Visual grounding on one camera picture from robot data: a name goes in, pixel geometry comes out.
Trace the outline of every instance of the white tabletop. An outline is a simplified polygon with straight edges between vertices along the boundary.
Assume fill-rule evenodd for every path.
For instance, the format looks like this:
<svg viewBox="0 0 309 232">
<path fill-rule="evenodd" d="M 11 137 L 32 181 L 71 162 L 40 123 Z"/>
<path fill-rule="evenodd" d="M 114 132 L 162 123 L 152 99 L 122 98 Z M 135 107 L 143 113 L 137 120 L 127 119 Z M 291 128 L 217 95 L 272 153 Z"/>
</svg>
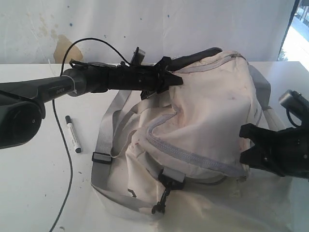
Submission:
<svg viewBox="0 0 309 232">
<path fill-rule="evenodd" d="M 309 73 L 299 62 L 252 62 L 271 83 L 272 106 L 287 124 L 285 110 L 278 103 L 287 89 L 299 91 L 309 99 Z M 0 82 L 23 81 L 57 75 L 60 65 L 0 65 Z M 76 154 L 69 144 L 73 161 L 72 189 L 62 216 L 54 231 L 150 231 L 150 225 L 113 217 L 104 210 L 90 186 L 91 155 L 96 145 L 98 127 L 116 91 L 86 94 L 81 97 L 64 96 L 56 100 L 56 108 L 65 136 L 68 137 L 64 117 L 70 115 L 83 147 Z M 70 169 L 52 105 L 46 105 L 46 119 L 37 135 L 27 144 L 0 150 L 0 230 L 5 232 L 48 231 L 65 197 Z M 309 186 L 305 180 L 295 179 L 293 204 L 295 231 L 309 227 Z"/>
</svg>

